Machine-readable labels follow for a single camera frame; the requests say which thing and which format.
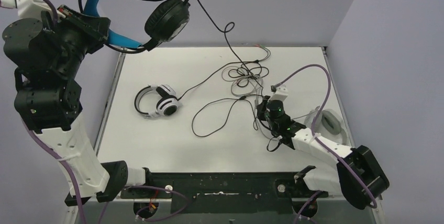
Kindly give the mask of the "black headphones with blue band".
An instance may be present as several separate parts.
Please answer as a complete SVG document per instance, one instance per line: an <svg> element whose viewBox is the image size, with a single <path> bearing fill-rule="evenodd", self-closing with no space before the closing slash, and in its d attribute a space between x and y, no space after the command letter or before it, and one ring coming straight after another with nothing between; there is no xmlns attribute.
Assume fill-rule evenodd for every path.
<svg viewBox="0 0 444 224"><path fill-rule="evenodd" d="M105 46L126 54L173 40L190 20L189 0L77 0L81 13L110 19Z"/></svg>

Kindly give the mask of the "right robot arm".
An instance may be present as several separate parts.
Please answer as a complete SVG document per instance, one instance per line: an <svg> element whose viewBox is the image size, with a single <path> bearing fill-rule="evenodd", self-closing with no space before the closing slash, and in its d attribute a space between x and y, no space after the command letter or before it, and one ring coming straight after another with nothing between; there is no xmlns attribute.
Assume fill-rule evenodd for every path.
<svg viewBox="0 0 444 224"><path fill-rule="evenodd" d="M298 172L295 191L308 196L313 191L340 194L357 209L376 207L376 198L390 186L389 180L373 152L366 146L353 148L323 137L285 112L281 100L266 96L256 106L257 118L278 145L307 153L329 165L329 175L318 173L315 165Z"/></svg>

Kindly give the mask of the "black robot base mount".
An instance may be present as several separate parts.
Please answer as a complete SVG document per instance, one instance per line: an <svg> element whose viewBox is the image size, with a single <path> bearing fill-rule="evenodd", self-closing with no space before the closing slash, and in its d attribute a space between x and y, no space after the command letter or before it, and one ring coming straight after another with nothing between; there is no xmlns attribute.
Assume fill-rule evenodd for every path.
<svg viewBox="0 0 444 224"><path fill-rule="evenodd" d="M185 214L292 214L292 200L314 194L294 172L152 173L150 189L128 188L123 199L169 199L171 212L190 203Z"/></svg>

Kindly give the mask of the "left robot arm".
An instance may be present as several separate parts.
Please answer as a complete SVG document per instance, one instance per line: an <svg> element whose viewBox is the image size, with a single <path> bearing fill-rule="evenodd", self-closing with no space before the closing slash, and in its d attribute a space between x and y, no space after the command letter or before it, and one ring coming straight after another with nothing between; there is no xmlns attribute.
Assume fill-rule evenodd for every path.
<svg viewBox="0 0 444 224"><path fill-rule="evenodd" d="M142 196L153 193L148 168L130 168L125 161L102 163L85 129L81 87L76 74L87 54L101 49L109 36L110 20L60 6L62 17L49 12L23 18L3 33L4 53L16 64L14 107L31 136L62 167L70 191L67 206L94 197L109 202L126 187Z"/></svg>

